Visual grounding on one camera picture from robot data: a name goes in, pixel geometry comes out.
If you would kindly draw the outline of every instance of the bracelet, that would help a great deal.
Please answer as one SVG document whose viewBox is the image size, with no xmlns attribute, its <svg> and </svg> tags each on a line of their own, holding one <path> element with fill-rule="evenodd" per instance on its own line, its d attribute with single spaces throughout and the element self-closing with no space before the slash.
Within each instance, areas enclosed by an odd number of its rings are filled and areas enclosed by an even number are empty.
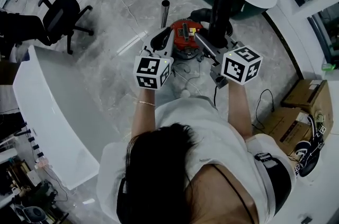
<svg viewBox="0 0 339 224">
<path fill-rule="evenodd" d="M 147 105 L 150 105 L 150 106 L 154 106 L 154 107 L 155 107 L 155 104 L 152 104 L 152 103 L 147 103 L 147 102 L 143 102 L 143 101 L 139 101 L 139 103 L 143 103 L 143 104 L 147 104 Z"/>
</svg>

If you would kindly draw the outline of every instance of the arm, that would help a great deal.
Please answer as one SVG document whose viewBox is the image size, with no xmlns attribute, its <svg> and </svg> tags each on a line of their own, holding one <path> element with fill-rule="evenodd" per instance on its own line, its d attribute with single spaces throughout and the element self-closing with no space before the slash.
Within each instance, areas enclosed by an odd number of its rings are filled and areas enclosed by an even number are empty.
<svg viewBox="0 0 339 224">
<path fill-rule="evenodd" d="M 252 121 L 245 87 L 228 80 L 228 123 L 246 140 L 252 136 Z"/>
<path fill-rule="evenodd" d="M 132 138 L 144 132 L 155 130 L 155 107 L 139 103 L 139 101 L 154 104 L 155 92 L 150 89 L 140 91 L 132 125 Z"/>
</svg>

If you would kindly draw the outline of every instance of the dark hair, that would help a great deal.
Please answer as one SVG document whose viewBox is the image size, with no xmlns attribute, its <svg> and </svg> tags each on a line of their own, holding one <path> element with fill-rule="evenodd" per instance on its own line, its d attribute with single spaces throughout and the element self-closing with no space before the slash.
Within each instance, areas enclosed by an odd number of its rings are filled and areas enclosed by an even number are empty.
<svg viewBox="0 0 339 224">
<path fill-rule="evenodd" d="M 186 200 L 185 187 L 192 135 L 189 126 L 175 123 L 130 141 L 125 176 L 129 224 L 191 222 L 192 203 Z"/>
</svg>

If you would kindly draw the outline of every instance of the white t-shirt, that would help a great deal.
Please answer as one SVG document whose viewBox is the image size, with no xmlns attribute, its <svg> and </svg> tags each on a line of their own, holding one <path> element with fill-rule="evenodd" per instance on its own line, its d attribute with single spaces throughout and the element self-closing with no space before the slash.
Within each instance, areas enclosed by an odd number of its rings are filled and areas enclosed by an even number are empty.
<svg viewBox="0 0 339 224">
<path fill-rule="evenodd" d="M 189 125 L 194 131 L 197 146 L 188 154 L 186 170 L 189 179 L 197 174 L 203 165 L 225 166 L 237 179 L 255 202 L 259 223 L 267 223 L 269 205 L 263 181 L 241 135 L 221 118 L 211 104 L 201 98 L 180 98 L 156 109 L 156 128 L 173 123 Z M 288 157 L 276 145 L 273 138 L 257 135 L 261 147 L 286 159 Z M 127 142 L 112 143 L 103 150 L 97 182 L 97 196 L 104 213 L 119 222 L 117 216 L 118 189 L 124 178 Z"/>
</svg>

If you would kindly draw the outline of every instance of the gray tile floor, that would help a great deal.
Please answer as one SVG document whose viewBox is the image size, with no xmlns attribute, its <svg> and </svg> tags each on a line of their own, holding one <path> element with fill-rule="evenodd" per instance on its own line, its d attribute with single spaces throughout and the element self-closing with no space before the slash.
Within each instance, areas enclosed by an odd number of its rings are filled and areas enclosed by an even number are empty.
<svg viewBox="0 0 339 224">
<path fill-rule="evenodd" d="M 72 40 L 74 59 L 79 71 L 84 75 L 87 89 L 100 110 L 111 118 L 112 124 L 121 138 L 127 137 L 130 132 L 135 99 L 138 94 L 132 76 L 134 56 L 138 54 L 145 36 L 158 29 L 162 0 L 78 1 L 81 8 L 86 5 L 93 6 L 93 10 L 87 12 L 80 19 L 78 25 L 93 29 L 95 34 L 93 37 L 89 37 L 86 33 L 75 32 Z M 171 9 L 168 24 L 189 16 L 193 10 L 209 7 L 202 0 L 169 1 L 171 2 Z M 37 15 L 40 18 L 43 18 L 47 11 L 45 5 L 38 7 L 38 0 L 11 1 L 6 9 L 26 15 Z M 275 102 L 279 103 L 279 100 L 296 81 L 296 71 L 284 47 L 263 16 L 259 15 L 247 20 L 231 22 L 234 27 L 234 38 L 254 47 L 264 56 L 259 77 L 246 85 L 254 121 L 260 93 L 269 88 L 274 95 Z M 132 44 L 130 48 L 124 48 L 131 42 L 135 44 Z M 42 46 L 38 41 L 24 43 L 17 50 L 16 56 L 18 59 L 22 58 L 29 44 Z M 66 51 L 66 38 L 62 38 L 57 44 L 48 48 Z M 188 65 L 191 70 L 188 74 L 183 70 L 184 66 L 176 66 L 176 70 L 185 79 L 198 76 L 200 68 L 200 78 L 191 80 L 193 85 L 188 84 L 188 90 L 192 95 L 201 93 L 212 98 L 215 85 L 209 77 L 209 63 L 203 61 L 199 66 L 196 61 L 191 61 Z M 179 75 L 176 77 L 172 75 L 171 82 L 174 83 L 178 95 L 186 86 L 186 81 Z M 0 111 L 16 107 L 15 97 L 10 86 L 0 86 L 0 99 Z M 220 114 L 225 118 L 228 112 L 227 101 L 227 87 L 224 87 L 217 94 L 217 107 Z M 260 117 L 264 117 L 270 111 L 270 108 L 271 97 L 268 93 L 263 95 L 258 109 Z M 16 146 L 22 157 L 32 165 L 31 148 L 25 138 L 20 138 Z M 74 223 L 113 223 L 100 210 L 96 200 L 95 183 L 96 178 L 79 186 L 75 191 L 68 191 L 68 201 L 58 202 L 61 208 L 70 213 L 70 219 Z M 65 195 L 62 190 L 59 189 L 59 192 L 60 199 L 64 199 Z M 84 201 L 91 198 L 95 202 L 83 204 Z"/>
</svg>

